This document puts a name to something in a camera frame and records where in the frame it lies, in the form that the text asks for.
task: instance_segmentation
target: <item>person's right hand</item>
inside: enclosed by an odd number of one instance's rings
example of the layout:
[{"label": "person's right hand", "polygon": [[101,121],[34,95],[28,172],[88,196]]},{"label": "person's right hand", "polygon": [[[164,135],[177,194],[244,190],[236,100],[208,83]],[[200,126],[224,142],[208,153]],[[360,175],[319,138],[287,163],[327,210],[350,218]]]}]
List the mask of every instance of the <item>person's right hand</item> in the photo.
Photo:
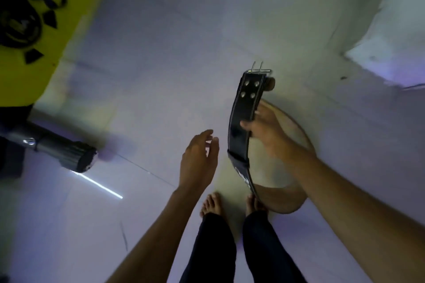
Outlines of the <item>person's right hand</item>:
[{"label": "person's right hand", "polygon": [[292,142],[279,124],[273,110],[266,107],[262,102],[258,105],[253,121],[241,121],[241,127],[251,131],[252,136],[258,138],[264,145],[267,153],[276,157],[282,149],[282,142]]}]

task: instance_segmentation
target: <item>yellow surface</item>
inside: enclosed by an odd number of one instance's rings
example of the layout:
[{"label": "yellow surface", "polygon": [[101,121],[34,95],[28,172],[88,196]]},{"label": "yellow surface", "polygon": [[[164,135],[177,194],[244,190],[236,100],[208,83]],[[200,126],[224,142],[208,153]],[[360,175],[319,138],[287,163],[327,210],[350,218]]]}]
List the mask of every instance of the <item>yellow surface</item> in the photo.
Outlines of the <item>yellow surface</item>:
[{"label": "yellow surface", "polygon": [[[43,25],[41,38],[27,49],[0,46],[0,106],[24,106],[37,101],[56,69],[68,41],[84,17],[91,17],[99,0],[68,0],[56,12],[58,29]],[[44,1],[30,1],[42,18]],[[35,48],[44,57],[25,64],[24,53]]]}]

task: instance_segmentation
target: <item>black pants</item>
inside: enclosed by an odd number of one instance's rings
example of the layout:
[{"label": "black pants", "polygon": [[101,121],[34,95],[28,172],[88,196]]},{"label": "black pants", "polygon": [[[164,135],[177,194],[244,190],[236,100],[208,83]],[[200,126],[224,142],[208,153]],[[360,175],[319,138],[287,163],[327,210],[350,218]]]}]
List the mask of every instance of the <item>black pants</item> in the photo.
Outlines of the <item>black pants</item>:
[{"label": "black pants", "polygon": [[[243,224],[247,264],[259,282],[305,283],[300,270],[284,250],[265,211],[255,211]],[[226,221],[208,213],[199,227],[192,255],[180,283],[233,282],[236,244]]]}]

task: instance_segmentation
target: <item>bare foot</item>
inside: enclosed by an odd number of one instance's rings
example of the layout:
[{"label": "bare foot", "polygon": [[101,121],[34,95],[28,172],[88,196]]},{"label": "bare foot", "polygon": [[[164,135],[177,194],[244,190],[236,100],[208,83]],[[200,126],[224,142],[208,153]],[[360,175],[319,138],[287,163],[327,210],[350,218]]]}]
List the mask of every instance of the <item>bare foot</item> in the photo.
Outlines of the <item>bare foot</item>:
[{"label": "bare foot", "polygon": [[212,193],[207,196],[207,199],[202,204],[201,212],[199,216],[204,217],[209,212],[224,217],[224,209],[221,206],[221,199],[219,193]]},{"label": "bare foot", "polygon": [[247,211],[245,215],[248,216],[256,210],[264,210],[269,213],[269,210],[264,206],[253,194],[249,194],[247,197]]}]

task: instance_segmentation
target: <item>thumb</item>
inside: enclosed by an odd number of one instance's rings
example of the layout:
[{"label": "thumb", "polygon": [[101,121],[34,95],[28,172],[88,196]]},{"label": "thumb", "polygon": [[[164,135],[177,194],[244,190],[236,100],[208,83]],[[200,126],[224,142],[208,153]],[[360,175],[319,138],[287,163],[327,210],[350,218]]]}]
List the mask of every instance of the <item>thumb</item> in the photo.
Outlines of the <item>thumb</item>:
[{"label": "thumb", "polygon": [[248,121],[241,121],[240,123],[241,127],[245,131],[251,131],[252,130],[252,122]]},{"label": "thumb", "polygon": [[211,162],[214,162],[215,164],[218,163],[219,150],[220,150],[220,145],[218,144],[218,138],[214,137],[213,140],[211,140],[210,152],[208,153],[208,160]]}]

